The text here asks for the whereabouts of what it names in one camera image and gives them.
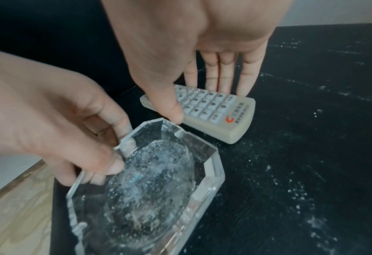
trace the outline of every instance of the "remote control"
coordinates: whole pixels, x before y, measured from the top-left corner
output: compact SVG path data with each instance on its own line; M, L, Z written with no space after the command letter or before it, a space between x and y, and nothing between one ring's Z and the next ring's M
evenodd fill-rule
M233 144L248 130L256 101L175 84L176 97L183 106L183 123L218 140ZM141 104L155 110L147 95Z

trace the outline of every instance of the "crystal ashtray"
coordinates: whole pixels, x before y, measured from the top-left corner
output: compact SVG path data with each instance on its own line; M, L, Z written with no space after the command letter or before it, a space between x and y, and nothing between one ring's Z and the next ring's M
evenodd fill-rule
M177 255L225 180L218 149L159 118L115 150L121 173L98 186L83 171L67 194L76 254Z

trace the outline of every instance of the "hand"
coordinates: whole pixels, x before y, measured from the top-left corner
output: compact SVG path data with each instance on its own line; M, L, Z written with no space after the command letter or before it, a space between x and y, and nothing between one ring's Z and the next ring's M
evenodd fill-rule
M292 0L102 0L133 80L157 111L183 120L173 82L184 72L197 86L196 52L206 63L206 89L231 92L237 53L243 67L237 95L259 74L268 38Z
M76 179L73 164L92 173L86 181L103 184L123 170L113 147L131 131L93 80L0 52L0 153L40 155L66 186Z

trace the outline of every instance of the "wooden floor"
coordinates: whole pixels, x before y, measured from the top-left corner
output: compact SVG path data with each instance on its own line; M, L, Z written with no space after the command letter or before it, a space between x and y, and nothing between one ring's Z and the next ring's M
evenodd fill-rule
M0 255L47 255L54 178L43 162L0 191Z

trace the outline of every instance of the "black tabletop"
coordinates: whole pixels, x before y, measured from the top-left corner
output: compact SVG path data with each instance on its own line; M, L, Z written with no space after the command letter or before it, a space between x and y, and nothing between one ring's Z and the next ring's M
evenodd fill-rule
M133 126L159 117L142 94L114 98ZM277 28L249 97L233 145L183 125L218 147L226 174L183 252L372 255L372 24ZM74 254L67 190L55 183L51 255Z

